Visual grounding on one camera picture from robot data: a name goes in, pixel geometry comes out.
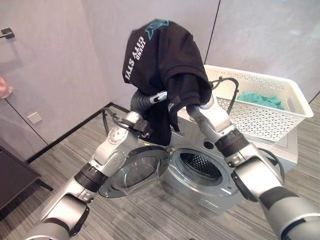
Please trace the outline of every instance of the pink object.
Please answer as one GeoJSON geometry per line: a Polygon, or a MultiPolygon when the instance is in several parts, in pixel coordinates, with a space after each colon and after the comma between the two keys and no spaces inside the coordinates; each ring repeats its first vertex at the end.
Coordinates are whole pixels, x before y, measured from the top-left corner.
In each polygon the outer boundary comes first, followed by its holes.
{"type": "Polygon", "coordinates": [[[14,88],[0,76],[0,99],[5,99],[9,96],[14,88]]]}

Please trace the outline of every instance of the black baseboard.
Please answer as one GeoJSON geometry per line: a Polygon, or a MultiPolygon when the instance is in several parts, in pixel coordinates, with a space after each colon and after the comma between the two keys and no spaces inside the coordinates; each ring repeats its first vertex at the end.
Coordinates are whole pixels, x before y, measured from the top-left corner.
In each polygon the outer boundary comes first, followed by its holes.
{"type": "MultiPolygon", "coordinates": [[[[129,110],[114,104],[113,102],[109,102],[105,108],[108,107],[115,107],[121,111],[124,111],[125,113],[128,113],[129,110]]],[[[52,147],[54,147],[55,145],[57,145],[58,143],[60,143],[63,139],[65,139],[66,137],[68,137],[70,134],[73,134],[75,131],[77,131],[79,128],[81,128],[83,125],[85,125],[86,123],[88,123],[90,120],[92,120],[93,118],[95,118],[96,116],[98,116],[99,114],[101,114],[101,109],[97,112],[95,112],[94,114],[92,114],[91,116],[89,116],[87,119],[85,119],[84,121],[82,121],[81,123],[79,123],[77,126],[73,127],[71,130],[67,131],[65,134],[63,134],[62,136],[60,136],[59,138],[57,138],[55,141],[53,141],[52,143],[50,143],[49,145],[45,146],[43,149],[41,149],[39,152],[37,152],[36,154],[32,155],[31,157],[28,158],[28,160],[26,161],[28,164],[32,163],[34,160],[36,160],[37,158],[39,158],[42,154],[44,154],[46,151],[48,151],[49,149],[51,149],[52,147]]]]}

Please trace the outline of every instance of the black t-shirt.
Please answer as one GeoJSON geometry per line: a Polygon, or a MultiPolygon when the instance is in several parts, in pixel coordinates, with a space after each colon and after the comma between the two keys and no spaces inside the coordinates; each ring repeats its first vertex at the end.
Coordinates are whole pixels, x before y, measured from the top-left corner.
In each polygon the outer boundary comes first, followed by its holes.
{"type": "Polygon", "coordinates": [[[153,105],[144,116],[153,129],[145,140],[164,146],[170,143],[170,124],[179,130],[177,111],[207,103],[212,91],[193,36],[167,20],[156,19],[132,31],[122,75],[147,96],[167,91],[167,101],[153,105]]]}

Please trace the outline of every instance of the plastic basket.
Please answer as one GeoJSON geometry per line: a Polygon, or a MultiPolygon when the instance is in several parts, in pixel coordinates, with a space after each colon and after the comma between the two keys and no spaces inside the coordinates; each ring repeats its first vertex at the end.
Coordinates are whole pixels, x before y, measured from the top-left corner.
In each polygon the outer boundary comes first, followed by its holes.
{"type": "MultiPolygon", "coordinates": [[[[239,82],[237,96],[246,91],[266,97],[276,96],[282,100],[284,110],[235,100],[230,118],[244,134],[276,142],[303,119],[314,116],[299,86],[292,80],[211,65],[205,65],[204,68],[209,81],[217,80],[220,76],[236,79],[239,82]]],[[[224,81],[212,94],[226,110],[234,91],[234,83],[224,81]]]]}

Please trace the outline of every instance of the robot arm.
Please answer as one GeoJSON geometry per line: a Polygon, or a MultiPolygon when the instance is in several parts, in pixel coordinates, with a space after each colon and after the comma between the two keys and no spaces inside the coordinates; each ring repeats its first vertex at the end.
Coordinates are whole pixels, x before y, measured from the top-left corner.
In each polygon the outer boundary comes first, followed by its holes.
{"type": "Polygon", "coordinates": [[[131,110],[134,111],[126,115],[121,126],[111,129],[88,163],[52,197],[41,212],[40,223],[27,233],[25,240],[68,240],[80,231],[90,212],[87,204],[125,163],[128,153],[136,146],[138,136],[135,133],[148,129],[139,113],[166,98],[167,92],[150,97],[137,93],[132,97],[131,110]]]}
{"type": "Polygon", "coordinates": [[[307,200],[283,187],[284,181],[269,160],[230,122],[212,97],[211,107],[187,106],[199,129],[234,168],[231,174],[242,195],[259,202],[267,221],[281,240],[320,239],[320,213],[307,200]]]}

